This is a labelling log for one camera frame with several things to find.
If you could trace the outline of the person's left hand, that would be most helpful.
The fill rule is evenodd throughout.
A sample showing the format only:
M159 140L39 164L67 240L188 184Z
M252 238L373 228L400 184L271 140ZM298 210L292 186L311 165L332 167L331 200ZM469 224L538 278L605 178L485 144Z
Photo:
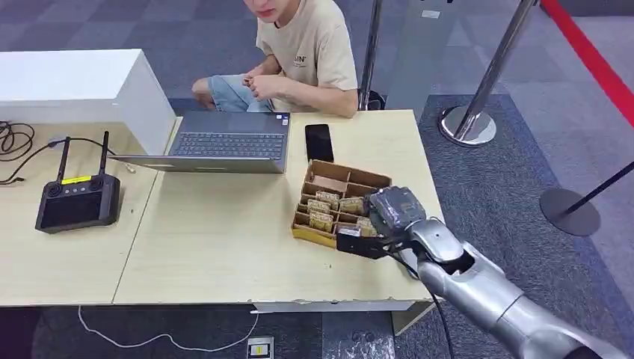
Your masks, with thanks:
M288 84L289 80L279 75L259 75L247 79L247 86L259 101L285 96Z

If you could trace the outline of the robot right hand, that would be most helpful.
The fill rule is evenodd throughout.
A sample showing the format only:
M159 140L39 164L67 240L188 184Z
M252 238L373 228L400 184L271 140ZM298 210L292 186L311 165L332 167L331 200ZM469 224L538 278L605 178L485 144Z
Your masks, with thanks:
M403 236L412 224L427 219L422 204L408 187L380 188L365 195L363 202L372 226L383 237Z

